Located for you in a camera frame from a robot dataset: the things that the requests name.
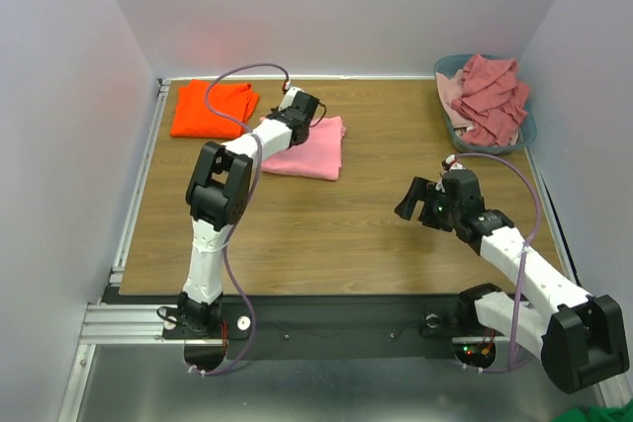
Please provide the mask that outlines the light pink t shirt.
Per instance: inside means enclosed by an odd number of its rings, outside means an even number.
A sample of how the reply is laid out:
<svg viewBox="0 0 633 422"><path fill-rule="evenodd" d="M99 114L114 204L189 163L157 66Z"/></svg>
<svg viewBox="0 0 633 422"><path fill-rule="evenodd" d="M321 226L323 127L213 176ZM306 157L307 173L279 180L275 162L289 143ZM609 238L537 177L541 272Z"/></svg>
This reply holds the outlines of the light pink t shirt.
<svg viewBox="0 0 633 422"><path fill-rule="evenodd" d="M276 175L337 181L342 167L345 133L341 117L323 119L311 128L305 143L264 160L262 170Z"/></svg>

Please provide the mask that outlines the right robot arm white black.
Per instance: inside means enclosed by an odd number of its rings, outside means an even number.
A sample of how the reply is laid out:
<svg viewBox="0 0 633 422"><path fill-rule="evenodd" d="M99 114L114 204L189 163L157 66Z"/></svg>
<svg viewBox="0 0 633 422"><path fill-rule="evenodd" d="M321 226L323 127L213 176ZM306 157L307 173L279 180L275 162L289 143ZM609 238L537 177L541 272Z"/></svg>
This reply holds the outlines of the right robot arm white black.
<svg viewBox="0 0 633 422"><path fill-rule="evenodd" d="M477 333L486 327L513 338L565 393L629 370L619 304L567 279L527 243L502 211L487 208L473 171L454 166L437 182L413 178L395 213L410 220L417 205L422 206L422 225L454 232L513 281L527 300L516 305L494 285L463 291L455 309L461 330Z"/></svg>

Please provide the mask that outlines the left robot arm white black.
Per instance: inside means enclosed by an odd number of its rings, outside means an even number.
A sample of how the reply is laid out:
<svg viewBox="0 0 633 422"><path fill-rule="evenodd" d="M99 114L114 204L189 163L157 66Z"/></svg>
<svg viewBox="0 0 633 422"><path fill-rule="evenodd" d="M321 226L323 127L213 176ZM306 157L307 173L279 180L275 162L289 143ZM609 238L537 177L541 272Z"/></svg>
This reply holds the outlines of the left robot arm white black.
<svg viewBox="0 0 633 422"><path fill-rule="evenodd" d="M210 339L222 331L228 240L252 197L261 162L305 143L321 106L317 97L292 87L255 129L202 147L185 196L193 228L188 275L176 305L157 310L165 339Z"/></svg>

